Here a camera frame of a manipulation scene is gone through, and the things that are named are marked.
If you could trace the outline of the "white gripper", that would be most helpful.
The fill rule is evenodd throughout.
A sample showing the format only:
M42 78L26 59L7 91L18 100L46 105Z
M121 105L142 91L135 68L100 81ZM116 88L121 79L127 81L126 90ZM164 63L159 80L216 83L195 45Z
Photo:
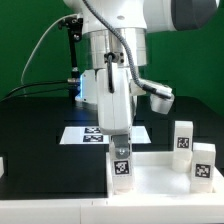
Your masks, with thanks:
M112 67L114 92L109 91L108 69L97 73L98 124L102 134L113 135L116 159L126 159L130 155L129 136L132 126L129 74L116 63Z

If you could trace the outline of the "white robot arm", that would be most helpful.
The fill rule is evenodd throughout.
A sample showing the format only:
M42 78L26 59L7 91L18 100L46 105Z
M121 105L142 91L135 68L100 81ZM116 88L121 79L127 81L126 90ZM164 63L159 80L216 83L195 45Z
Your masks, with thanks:
M109 151L128 159L137 97L148 93L153 111L169 112L174 95L166 85L142 79L147 64L146 35L203 27L220 0L63 0L82 22L96 71L98 123L110 137Z

